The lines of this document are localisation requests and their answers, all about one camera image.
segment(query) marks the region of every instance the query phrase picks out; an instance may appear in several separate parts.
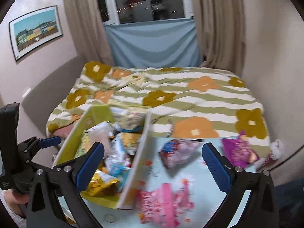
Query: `bed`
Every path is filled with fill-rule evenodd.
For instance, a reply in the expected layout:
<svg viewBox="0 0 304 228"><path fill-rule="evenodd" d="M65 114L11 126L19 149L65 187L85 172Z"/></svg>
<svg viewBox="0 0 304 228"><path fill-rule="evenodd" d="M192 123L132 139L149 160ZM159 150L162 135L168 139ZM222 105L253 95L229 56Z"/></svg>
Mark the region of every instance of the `bed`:
<svg viewBox="0 0 304 228"><path fill-rule="evenodd" d="M123 69L89 62L49 116L47 135L73 126L91 105L99 104L150 106L154 137L220 138L243 130L260 158L270 152L262 104L229 71Z"/></svg>

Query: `blue cloth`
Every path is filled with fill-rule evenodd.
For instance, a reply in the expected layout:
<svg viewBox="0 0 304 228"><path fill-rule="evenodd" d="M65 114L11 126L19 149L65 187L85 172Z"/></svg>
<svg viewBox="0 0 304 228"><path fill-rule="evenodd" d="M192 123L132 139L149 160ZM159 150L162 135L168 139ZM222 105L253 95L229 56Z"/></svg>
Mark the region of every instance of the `blue cloth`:
<svg viewBox="0 0 304 228"><path fill-rule="evenodd" d="M202 63L193 18L104 28L117 66L197 67Z"/></svg>

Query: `cardboard box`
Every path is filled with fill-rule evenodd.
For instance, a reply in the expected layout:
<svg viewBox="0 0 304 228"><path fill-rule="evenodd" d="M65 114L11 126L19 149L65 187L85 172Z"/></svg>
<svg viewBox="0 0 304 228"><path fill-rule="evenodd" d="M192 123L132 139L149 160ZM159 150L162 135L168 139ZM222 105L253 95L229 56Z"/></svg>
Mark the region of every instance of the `cardboard box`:
<svg viewBox="0 0 304 228"><path fill-rule="evenodd" d="M111 113L111 108L108 105L91 106L81 116L75 127L70 132L66 141L63 143L56 157L54 165L62 164L64 162L72 160L81 143L83 131L92 128L93 126L103 121L115 122L115 119L113 118ZM135 158L133 160L132 169L129 172L122 193L117 194L115 196L92 197L88 196L85 192L81 192L81 196L84 199L94 202L98 205L114 209L132 209L134 207L139 178L143 168L143 162L145 160L144 156L147 140L150 139L150 124L151 113L148 112L145 118L145 123L143 127L142 136L139 141L139 146L136 151Z"/></svg>

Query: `window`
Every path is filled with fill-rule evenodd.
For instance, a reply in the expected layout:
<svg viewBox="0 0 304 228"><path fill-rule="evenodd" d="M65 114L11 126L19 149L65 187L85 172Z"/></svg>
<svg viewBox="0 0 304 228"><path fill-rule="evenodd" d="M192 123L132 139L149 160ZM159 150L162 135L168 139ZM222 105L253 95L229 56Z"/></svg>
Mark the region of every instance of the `window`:
<svg viewBox="0 0 304 228"><path fill-rule="evenodd" d="M193 17L191 0L98 0L106 25Z"/></svg>

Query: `sleeve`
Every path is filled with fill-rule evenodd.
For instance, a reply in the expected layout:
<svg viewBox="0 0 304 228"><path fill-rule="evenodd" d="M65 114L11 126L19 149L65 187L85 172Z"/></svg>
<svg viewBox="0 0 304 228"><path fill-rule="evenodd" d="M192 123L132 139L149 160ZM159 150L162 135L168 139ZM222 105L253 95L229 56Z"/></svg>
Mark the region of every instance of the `sleeve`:
<svg viewBox="0 0 304 228"><path fill-rule="evenodd" d="M15 223L20 227L20 228L26 228L26 219L21 218L20 216L18 216L17 214L15 214L7 205L3 193L5 192L5 190L1 190L0 189L0 199L5 207L5 209L7 210L7 212L9 213L9 215L12 217L12 219L15 221Z"/></svg>

